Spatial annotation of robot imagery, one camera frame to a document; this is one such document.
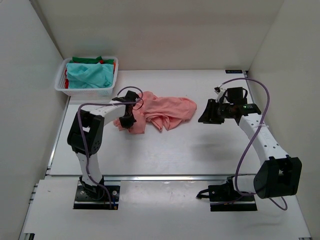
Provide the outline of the pink t shirt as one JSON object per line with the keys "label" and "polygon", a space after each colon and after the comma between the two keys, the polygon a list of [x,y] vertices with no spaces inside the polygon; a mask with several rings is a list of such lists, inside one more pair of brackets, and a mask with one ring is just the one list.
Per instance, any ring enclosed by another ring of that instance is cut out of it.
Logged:
{"label": "pink t shirt", "polygon": [[133,109],[136,122],[127,131],[130,134],[144,134],[147,124],[159,132],[169,131],[190,121],[197,110],[197,104],[186,97],[158,97],[151,91],[138,94],[142,97]]}

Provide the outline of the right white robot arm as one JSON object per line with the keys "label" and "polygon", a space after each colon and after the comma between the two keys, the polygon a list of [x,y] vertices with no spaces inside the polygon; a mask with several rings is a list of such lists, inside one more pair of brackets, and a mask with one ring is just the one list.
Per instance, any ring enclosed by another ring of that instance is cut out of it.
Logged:
{"label": "right white robot arm", "polygon": [[260,169],[255,176],[240,175],[240,169],[236,169],[231,182],[240,195],[257,195],[261,199],[293,196],[298,191],[302,162],[298,157],[291,157],[278,144],[263,118],[254,103],[218,103],[215,99],[209,99],[198,122],[221,125],[225,119],[234,119],[248,137],[249,143],[240,160],[243,161],[253,147],[260,161]]}

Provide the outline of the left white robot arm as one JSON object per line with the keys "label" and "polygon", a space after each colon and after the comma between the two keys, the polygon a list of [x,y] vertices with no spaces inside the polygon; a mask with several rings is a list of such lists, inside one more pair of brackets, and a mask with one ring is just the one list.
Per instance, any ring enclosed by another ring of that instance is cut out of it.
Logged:
{"label": "left white robot arm", "polygon": [[67,136],[67,144],[76,154],[82,176],[79,178],[85,193],[95,201],[111,194],[104,185],[100,171],[98,151],[102,145],[104,127],[116,119],[124,121],[124,128],[136,122],[133,116],[134,102],[83,103],[78,107]]}

